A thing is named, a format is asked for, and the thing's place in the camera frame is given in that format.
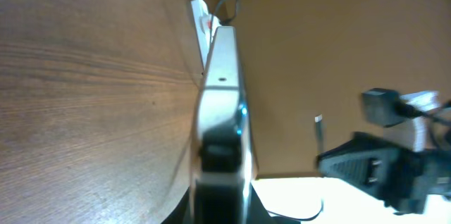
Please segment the black smartphone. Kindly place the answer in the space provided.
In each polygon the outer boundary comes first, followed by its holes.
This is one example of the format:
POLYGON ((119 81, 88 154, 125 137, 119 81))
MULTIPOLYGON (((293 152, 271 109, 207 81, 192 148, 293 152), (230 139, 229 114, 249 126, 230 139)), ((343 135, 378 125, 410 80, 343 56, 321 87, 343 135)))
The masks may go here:
POLYGON ((192 124, 193 223, 246 223, 252 195, 252 133, 234 27, 221 26, 209 52, 192 124))

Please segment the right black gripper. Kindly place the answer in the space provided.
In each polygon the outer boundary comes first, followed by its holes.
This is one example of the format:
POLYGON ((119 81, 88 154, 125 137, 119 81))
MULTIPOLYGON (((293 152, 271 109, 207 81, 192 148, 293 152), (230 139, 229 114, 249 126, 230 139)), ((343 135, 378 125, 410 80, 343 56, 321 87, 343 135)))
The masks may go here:
POLYGON ((413 152, 384 139, 354 132, 352 139, 316 157, 318 171, 393 207, 399 214, 422 214, 426 198, 450 198, 450 152, 413 152))

